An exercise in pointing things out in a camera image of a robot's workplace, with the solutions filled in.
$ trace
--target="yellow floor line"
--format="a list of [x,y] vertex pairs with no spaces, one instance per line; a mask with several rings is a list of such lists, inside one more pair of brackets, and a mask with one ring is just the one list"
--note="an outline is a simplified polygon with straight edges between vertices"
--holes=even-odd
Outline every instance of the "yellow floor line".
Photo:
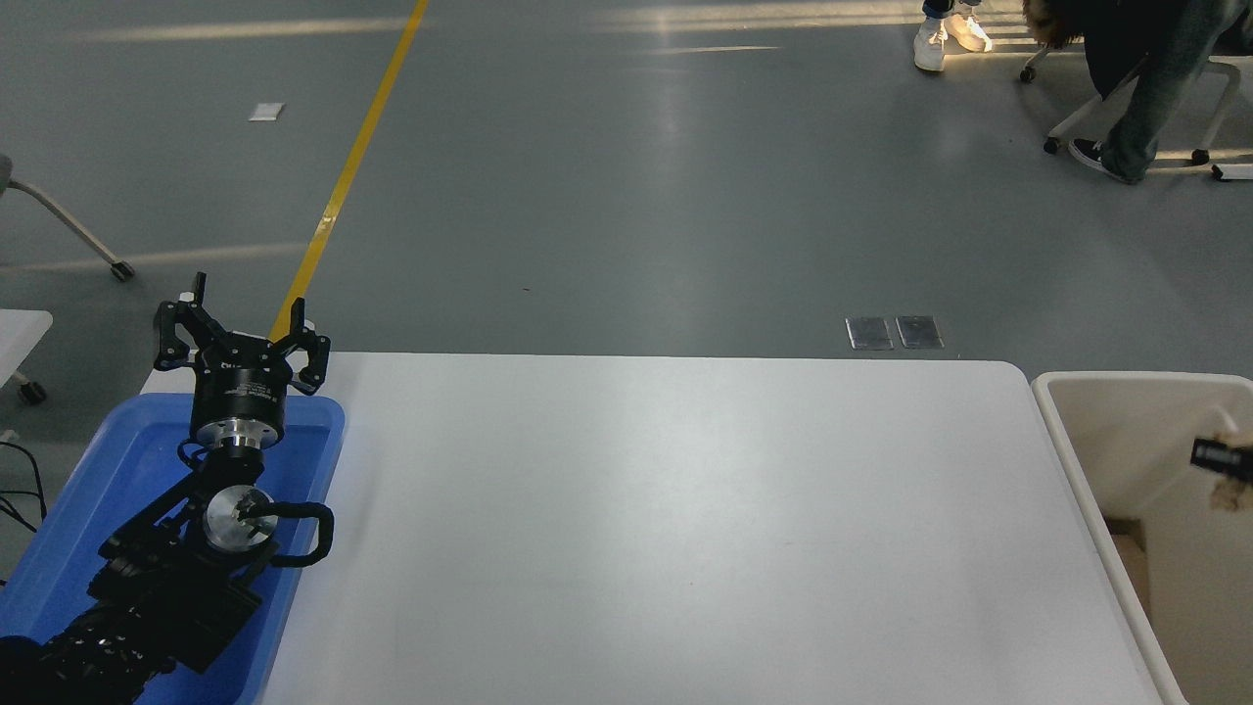
[[269,328],[271,339],[278,339],[287,333],[291,324],[289,311],[292,302],[297,297],[304,296],[309,280],[313,279],[317,263],[322,258],[327,240],[331,239],[331,230],[335,229],[335,222],[340,218],[340,209],[343,208],[343,202],[348,197],[348,189],[352,188],[352,179],[357,177],[357,168],[361,167],[361,159],[366,155],[370,139],[375,135],[375,128],[378,126],[378,118],[382,116],[383,108],[387,106],[387,96],[391,95],[392,85],[396,84],[396,76],[400,75],[400,68],[405,63],[408,48],[413,44],[413,35],[417,33],[417,26],[422,23],[422,15],[426,14],[427,1],[419,0],[417,5],[413,6],[413,14],[408,16],[408,23],[405,24],[405,31],[400,35],[400,44],[396,45],[396,51],[392,53],[392,60],[387,64],[383,80],[380,81],[378,90],[375,91],[375,100],[370,104],[370,111],[366,113],[366,119],[361,123],[361,130],[357,131],[357,140],[352,143],[352,150],[348,152],[348,160],[345,162],[343,169],[340,172],[340,179],[335,183],[335,190],[331,192],[331,200],[327,202],[326,209],[322,210],[322,219],[318,222],[317,229],[313,230],[313,239],[309,240],[308,249],[304,252],[301,268],[296,269],[296,278],[292,279],[292,286],[287,289],[287,297],[283,298],[278,316],[274,317],[273,327]]

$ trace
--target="chair caster wheel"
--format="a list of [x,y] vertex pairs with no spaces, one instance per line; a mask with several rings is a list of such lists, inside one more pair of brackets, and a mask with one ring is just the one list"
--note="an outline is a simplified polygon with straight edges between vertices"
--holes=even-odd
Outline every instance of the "chair caster wheel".
[[129,280],[130,277],[135,275],[135,268],[129,262],[118,262],[110,264],[109,268],[113,269],[113,278],[118,280]]
[[28,382],[18,388],[18,398],[23,404],[38,407],[48,401],[48,393],[38,382]]

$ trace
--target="blue plastic tray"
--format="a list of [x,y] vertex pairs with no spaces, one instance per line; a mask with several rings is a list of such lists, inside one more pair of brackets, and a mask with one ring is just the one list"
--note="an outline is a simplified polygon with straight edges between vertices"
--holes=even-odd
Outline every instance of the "blue plastic tray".
[[[100,426],[83,461],[48,513],[30,548],[0,592],[0,636],[45,642],[91,606],[91,576],[104,566],[100,543],[123,522],[187,475],[175,448],[187,438],[189,394],[143,394]],[[343,409],[331,399],[287,401],[287,436],[266,451],[257,487],[284,502],[326,498],[340,446]],[[315,522],[282,521],[283,553],[306,553]],[[244,705],[257,700],[274,661],[301,570],[268,569],[252,584],[264,600],[239,636],[204,675],[185,666],[157,676],[138,702]]]

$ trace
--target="robotic arm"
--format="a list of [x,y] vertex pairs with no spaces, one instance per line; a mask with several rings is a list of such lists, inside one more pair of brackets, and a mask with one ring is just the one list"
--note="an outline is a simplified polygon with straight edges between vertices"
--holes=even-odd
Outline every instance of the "robotic arm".
[[[318,391],[331,341],[308,327],[302,298],[282,339],[228,332],[204,311],[204,279],[198,273],[190,294],[163,301],[153,321],[153,367],[195,372],[184,446],[203,448],[190,458],[179,448],[192,472],[100,546],[107,563],[88,586],[91,609],[43,646],[0,640],[0,694],[9,702],[125,705],[177,664],[204,672],[261,606],[249,585],[266,567],[311,566],[331,551],[330,508],[276,502],[254,487],[263,451],[283,438],[287,387]],[[287,357],[296,349],[308,364],[293,374]],[[279,555],[281,518],[317,520],[317,547]]]

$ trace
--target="plastic container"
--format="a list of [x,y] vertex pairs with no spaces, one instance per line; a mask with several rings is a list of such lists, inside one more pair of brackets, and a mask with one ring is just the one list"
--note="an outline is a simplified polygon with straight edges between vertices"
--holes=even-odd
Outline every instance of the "plastic container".
[[[48,515],[30,548],[0,592],[0,635],[43,644],[83,610],[91,576],[104,566],[100,543],[187,475],[174,450],[187,438],[189,394],[143,394],[100,426],[83,461]],[[343,440],[343,411],[331,399],[293,397],[287,402],[287,436],[266,451],[257,486],[276,500],[321,502]],[[277,540],[283,553],[304,553],[315,522],[283,521]],[[273,664],[299,570],[268,569],[252,584],[264,602],[248,625],[203,675],[185,666],[149,681],[143,705],[244,705],[261,695]]]
[[[1188,463],[1197,437],[1253,432],[1253,383],[1050,373],[1031,387],[1163,699],[1253,704],[1253,512],[1212,510],[1219,476]],[[1104,518],[1144,530],[1152,626]]]

